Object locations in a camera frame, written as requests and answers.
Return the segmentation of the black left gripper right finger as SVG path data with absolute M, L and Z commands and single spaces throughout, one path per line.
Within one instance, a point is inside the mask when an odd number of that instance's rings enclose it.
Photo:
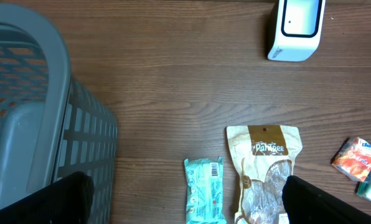
M 371 216 L 291 175 L 283 187 L 290 224 L 371 224 Z

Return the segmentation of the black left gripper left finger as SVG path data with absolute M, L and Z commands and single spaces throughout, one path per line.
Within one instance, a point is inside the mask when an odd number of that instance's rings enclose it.
M 93 203 L 93 179 L 74 172 L 0 210 L 0 224 L 86 223 Z

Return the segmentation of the beige snack pouch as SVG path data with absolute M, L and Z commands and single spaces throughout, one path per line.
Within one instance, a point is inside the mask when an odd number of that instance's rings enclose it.
M 235 223 L 289 223 L 282 194 L 303 149 L 299 129 L 285 125 L 228 126 L 226 132 L 240 178 Z

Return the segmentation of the orange snack packet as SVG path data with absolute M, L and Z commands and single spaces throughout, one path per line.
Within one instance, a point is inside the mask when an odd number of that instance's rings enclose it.
M 336 154 L 331 165 L 350 180 L 369 181 L 371 144 L 360 137 L 350 138 Z

